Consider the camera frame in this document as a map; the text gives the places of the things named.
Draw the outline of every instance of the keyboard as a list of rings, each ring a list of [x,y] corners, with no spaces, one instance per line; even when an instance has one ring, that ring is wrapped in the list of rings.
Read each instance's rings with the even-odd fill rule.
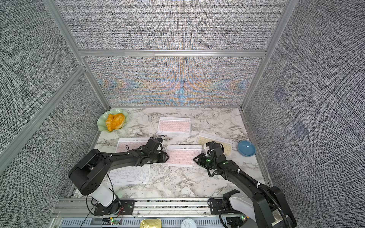
[[[190,118],[160,117],[157,127],[157,134],[188,135],[190,132]]]
[[[148,138],[120,138],[118,145],[116,146],[116,153],[127,152],[126,145],[129,149],[136,149],[140,146],[146,145]],[[109,177],[113,185],[132,185],[148,183],[150,180],[150,168],[149,165],[140,166],[128,166],[110,171]]]
[[[198,144],[204,145],[205,143],[211,142],[211,141],[215,141],[216,143],[221,143],[224,148],[224,155],[226,156],[227,159],[231,158],[232,146],[233,146],[232,140],[224,139],[224,138],[214,136],[214,135],[205,134],[202,132],[199,133],[198,140],[197,140]]]
[[[166,153],[170,159],[164,163],[165,165],[197,167],[193,159],[201,154],[201,145],[168,145]]]
[[[137,149],[140,146],[146,145],[149,138],[120,138],[116,146],[116,153],[127,152],[126,145],[129,149]]]
[[[150,168],[150,165],[123,167],[110,171],[109,177],[113,185],[148,183],[150,180]]]

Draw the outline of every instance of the black cable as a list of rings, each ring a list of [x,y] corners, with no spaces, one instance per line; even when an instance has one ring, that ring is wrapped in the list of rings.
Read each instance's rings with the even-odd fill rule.
[[[103,158],[103,165],[104,165],[104,166],[103,166],[103,168],[104,168],[104,170],[105,170],[105,172],[106,172],[106,174],[107,174],[107,176],[108,176],[108,179],[109,179],[109,181],[110,181],[110,185],[112,186],[112,192],[113,192],[113,196],[112,196],[112,204],[113,204],[113,202],[114,202],[114,187],[113,187],[113,183],[112,183],[112,181],[110,180],[110,177],[109,177],[109,174],[108,174],[108,172],[107,172],[107,169],[105,169],[105,162],[104,162],[105,158],[106,158],[106,156],[104,156],[104,158]]]
[[[80,225],[80,228],[81,228],[81,226],[84,224],[84,222],[86,221],[86,219],[88,218],[88,216],[89,216],[89,214],[91,213],[91,211],[89,210],[89,213],[88,213],[88,215],[86,215],[86,217],[85,217],[85,219],[83,220],[83,222],[81,223],[81,225]]]
[[[222,225],[223,225],[225,228],[229,228],[226,224],[224,224],[223,219],[222,219],[222,214],[225,214],[225,213],[239,213],[239,214],[242,214],[242,212],[240,212],[240,211],[238,211],[238,210],[225,210],[225,211],[222,211],[221,213],[219,213],[219,220],[220,220],[220,223],[222,223]]]
[[[209,177],[214,177],[215,173],[214,172],[213,173],[210,173],[209,167],[207,168],[207,172],[208,172],[208,176]]]
[[[277,210],[279,211],[281,217],[283,218],[284,224],[286,228],[289,228],[288,219],[284,214],[284,211],[280,207],[279,203],[276,201],[276,199],[261,185],[257,186],[258,189],[261,189],[272,201],[272,203],[277,207]]]
[[[222,147],[222,152],[224,153],[224,147],[223,144],[219,143],[220,147]]]
[[[254,185],[257,185],[257,183],[258,183],[258,181],[256,181],[252,177],[250,177],[247,173],[243,172],[242,170],[240,170],[240,171],[234,170],[234,169],[220,169],[220,170],[216,170],[216,172],[221,172],[221,171],[222,172],[229,171],[229,172],[239,173],[239,174],[245,176],[247,179],[249,179],[249,181],[251,181]],[[279,211],[279,213],[280,213],[280,215],[281,215],[281,217],[282,217],[282,219],[284,221],[285,227],[286,228],[289,228],[288,219],[285,216],[285,213],[282,210],[280,204],[276,201],[276,199],[263,186],[258,185],[257,188],[260,189],[261,191],[263,191],[270,198],[270,200],[272,201],[272,203],[277,207],[277,210]]]
[[[94,198],[92,198],[92,197],[91,197],[91,204],[92,204],[93,206],[96,206],[96,204],[97,204],[97,203],[96,203],[96,204],[93,204],[93,202],[92,202],[93,200],[94,200]]]
[[[107,176],[108,176],[108,179],[109,179],[109,181],[110,181],[110,184],[111,184],[111,186],[112,186],[112,192],[113,192],[113,195],[112,195],[112,203],[114,202],[114,187],[113,187],[113,183],[112,183],[112,181],[110,180],[110,177],[109,177],[109,174],[108,174],[108,172],[107,172],[107,170],[105,169],[105,162],[104,162],[104,159],[105,158],[107,158],[107,156],[104,156],[104,158],[103,158],[103,168],[104,168],[104,170],[105,170],[105,173],[107,174]],[[89,210],[89,214],[91,213],[93,216],[97,216],[97,217],[100,217],[100,216],[104,216],[104,215],[106,215],[106,214],[108,214],[109,212],[110,212],[110,210],[112,209],[112,206],[109,208],[109,210],[108,211],[106,211],[103,215],[96,215],[96,214],[94,214],[94,213],[92,213],[91,212],[91,210],[95,207],[95,205],[93,204],[93,202],[92,202],[92,200],[91,200],[91,204],[92,205],[94,205],[94,207],[93,208],[91,208],[91,210],[90,210],[90,208],[89,208],[89,205],[88,205],[88,196],[89,195],[87,195],[86,196],[86,207],[88,208],[88,210]]]

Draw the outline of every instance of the pastry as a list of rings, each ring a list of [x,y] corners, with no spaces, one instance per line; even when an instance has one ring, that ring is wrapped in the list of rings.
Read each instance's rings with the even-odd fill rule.
[[[113,121],[114,115],[109,114],[107,120],[105,121],[105,125],[108,128],[108,131],[113,131],[112,128],[112,121]]]
[[[123,124],[125,122],[125,117],[122,113],[118,113],[114,115],[113,121],[112,121],[112,129],[121,129],[123,127]]]

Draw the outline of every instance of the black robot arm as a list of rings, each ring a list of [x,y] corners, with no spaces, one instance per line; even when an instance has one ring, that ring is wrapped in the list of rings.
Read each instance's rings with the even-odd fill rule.
[[[169,156],[162,151],[162,139],[150,138],[146,145],[122,153],[101,153],[98,149],[88,152],[69,172],[70,180],[84,196],[90,195],[99,203],[97,216],[114,214],[120,208],[119,198],[102,181],[108,171],[126,166],[143,166],[165,163]]]
[[[296,220],[284,198],[282,191],[259,183],[243,172],[237,164],[227,160],[223,154],[223,145],[209,142],[205,145],[207,155],[201,153],[194,161],[207,169],[210,177],[221,175],[224,179],[235,184],[251,200],[254,207],[255,219],[259,228],[296,227]]]

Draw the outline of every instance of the marble surface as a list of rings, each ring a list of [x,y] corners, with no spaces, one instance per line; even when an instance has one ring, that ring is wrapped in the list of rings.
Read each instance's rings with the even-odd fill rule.
[[[198,134],[204,132],[233,140],[231,160],[240,168],[264,183],[255,156],[244,157],[237,151],[237,143],[248,140],[238,108],[131,108],[129,122],[123,129],[101,132],[95,148],[101,152],[115,152],[119,138],[156,137],[161,116],[191,118],[190,135],[167,135],[164,151],[169,144],[196,144]],[[155,197],[222,197],[230,190],[238,189],[221,176],[210,178],[202,167],[171,167],[151,165],[150,182],[127,186],[114,186],[114,191],[123,198]],[[76,190],[74,198],[84,197]]]

